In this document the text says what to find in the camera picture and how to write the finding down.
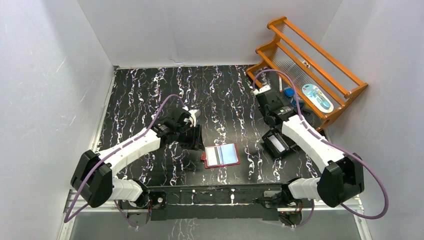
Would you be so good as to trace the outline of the white magnetic stripe card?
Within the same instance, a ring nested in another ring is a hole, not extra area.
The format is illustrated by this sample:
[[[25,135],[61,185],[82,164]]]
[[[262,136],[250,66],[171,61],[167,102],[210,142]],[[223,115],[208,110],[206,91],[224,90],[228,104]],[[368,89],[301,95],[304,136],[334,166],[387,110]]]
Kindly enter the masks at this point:
[[[210,146],[205,148],[205,161],[208,167],[221,165],[220,146]]]

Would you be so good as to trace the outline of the red card holder wallet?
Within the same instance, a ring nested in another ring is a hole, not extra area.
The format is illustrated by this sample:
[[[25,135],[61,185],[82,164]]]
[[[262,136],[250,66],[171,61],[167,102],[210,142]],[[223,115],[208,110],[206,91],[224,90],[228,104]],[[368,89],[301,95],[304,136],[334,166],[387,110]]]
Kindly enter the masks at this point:
[[[220,146],[221,165],[208,166],[206,163],[205,150],[204,150],[200,159],[203,161],[204,167],[206,169],[234,166],[234,165],[239,165],[241,163],[241,159],[238,153],[238,148],[235,143],[227,143],[227,144],[221,144],[221,145],[215,145],[215,146]]]

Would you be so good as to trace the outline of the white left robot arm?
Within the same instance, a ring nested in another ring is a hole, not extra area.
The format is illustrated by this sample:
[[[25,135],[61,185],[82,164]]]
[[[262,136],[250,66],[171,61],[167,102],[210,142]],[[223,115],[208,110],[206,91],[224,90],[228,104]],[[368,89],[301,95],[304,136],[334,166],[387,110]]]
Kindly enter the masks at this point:
[[[197,118],[200,110],[178,107],[152,122],[133,137],[99,153],[84,152],[70,180],[71,186],[92,208],[107,201],[128,201],[137,208],[150,202],[150,190],[139,180],[115,176],[132,162],[172,143],[182,149],[204,151],[202,127]]]

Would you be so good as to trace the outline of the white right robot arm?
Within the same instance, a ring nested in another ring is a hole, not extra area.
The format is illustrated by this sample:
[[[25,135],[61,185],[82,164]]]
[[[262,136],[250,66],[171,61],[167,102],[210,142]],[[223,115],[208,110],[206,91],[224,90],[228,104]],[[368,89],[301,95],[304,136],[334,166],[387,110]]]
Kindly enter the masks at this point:
[[[295,207],[301,199],[312,199],[334,208],[364,191],[363,166],[355,156],[326,144],[326,138],[300,118],[291,105],[285,105],[268,85],[253,94],[270,127],[262,136],[268,153],[280,158],[300,147],[321,173],[317,178],[295,178],[284,183],[281,199],[286,206]]]

